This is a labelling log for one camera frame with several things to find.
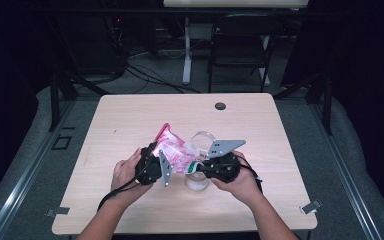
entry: table top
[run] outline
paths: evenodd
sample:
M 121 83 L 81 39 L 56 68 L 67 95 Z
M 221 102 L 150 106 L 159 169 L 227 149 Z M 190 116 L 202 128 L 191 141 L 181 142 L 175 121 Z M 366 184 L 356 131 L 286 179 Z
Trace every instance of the table top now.
M 305 8 L 308 0 L 164 0 L 165 7 Z
M 217 110 L 222 102 L 226 109 Z M 55 234 L 80 233 L 110 190 L 115 164 L 152 142 L 164 125 L 187 144 L 199 131 L 220 140 L 244 139 L 238 148 L 262 178 L 265 196 L 291 229 L 313 229 L 314 213 L 273 98 L 265 93 L 107 95 L 101 98 L 61 202 Z M 205 233 L 256 230 L 251 211 L 211 182 L 190 190 L 184 175 L 162 179 L 124 213 L 115 233 Z

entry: forearm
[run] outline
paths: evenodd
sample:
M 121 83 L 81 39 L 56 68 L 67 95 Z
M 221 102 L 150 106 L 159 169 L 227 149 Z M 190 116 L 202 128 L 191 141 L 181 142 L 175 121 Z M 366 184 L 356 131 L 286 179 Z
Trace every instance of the forearm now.
M 96 213 L 90 223 L 76 238 L 84 239 L 111 239 L 118 222 L 126 207 L 120 205 L 115 199 L 109 199 Z
M 260 239 L 296 239 L 264 195 L 247 204 L 255 218 Z

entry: dark background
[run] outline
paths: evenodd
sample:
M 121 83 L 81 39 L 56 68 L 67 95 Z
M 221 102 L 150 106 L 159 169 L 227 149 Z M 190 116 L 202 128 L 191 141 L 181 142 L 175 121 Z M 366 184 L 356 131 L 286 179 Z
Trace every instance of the dark background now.
M 346 35 L 348 44 L 339 46 L 337 43 L 341 39 L 338 37 L 346 29 L 346 24 L 303 22 L 283 83 L 305 79 L 321 71 L 328 56 L 338 56 L 338 69 L 332 74 L 334 97 L 343 104 L 353 122 L 363 147 L 367 171 L 384 196 L 384 1 L 370 1 L 360 6 L 356 3 L 311 2 L 309 11 L 343 12 L 352 9 L 362 17 L 353 21 L 361 21 L 357 21 L 352 34 Z M 61 26 L 63 21 L 58 20 L 32 20 L 25 7 L 26 2 L 0 1 L 0 181 L 35 116 L 38 106 L 36 93 L 49 86 L 54 63 L 58 62 L 77 74 L 82 73 L 79 72 L 80 63 L 73 57 L 73 49 L 58 39 L 69 37 L 70 26 Z M 97 28 L 86 30 L 102 33 L 99 24 L 96 24 Z M 73 46 L 78 46 L 76 40 L 73 41 Z M 107 54 L 101 52 L 101 56 L 97 56 L 90 53 L 83 60 L 89 59 L 91 63 L 99 57 L 109 59 L 100 61 L 106 65 L 96 68 L 112 73 L 119 53 L 107 48 L 106 44 L 111 43 L 106 41 L 111 41 L 111 38 L 91 38 L 89 41 L 90 44 L 103 41 Z

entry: chair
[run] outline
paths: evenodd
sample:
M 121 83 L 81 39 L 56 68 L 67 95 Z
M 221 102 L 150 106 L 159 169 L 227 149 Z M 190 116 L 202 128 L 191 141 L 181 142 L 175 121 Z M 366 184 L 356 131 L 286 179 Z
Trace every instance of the chair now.
M 265 68 L 260 92 L 270 65 L 275 39 L 282 30 L 282 24 L 274 16 L 259 14 L 229 14 L 220 17 L 211 32 L 208 92 L 211 92 L 213 66 L 227 68 Z M 264 47 L 263 36 L 268 37 Z

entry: round hole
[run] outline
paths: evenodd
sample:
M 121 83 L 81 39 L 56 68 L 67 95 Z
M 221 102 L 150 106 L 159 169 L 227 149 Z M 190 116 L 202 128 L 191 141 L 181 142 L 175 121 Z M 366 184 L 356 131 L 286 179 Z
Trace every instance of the round hole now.
M 218 102 L 218 103 L 216 103 L 215 107 L 216 107 L 217 110 L 221 111 L 221 110 L 226 109 L 226 104 L 224 104 L 222 102 Z

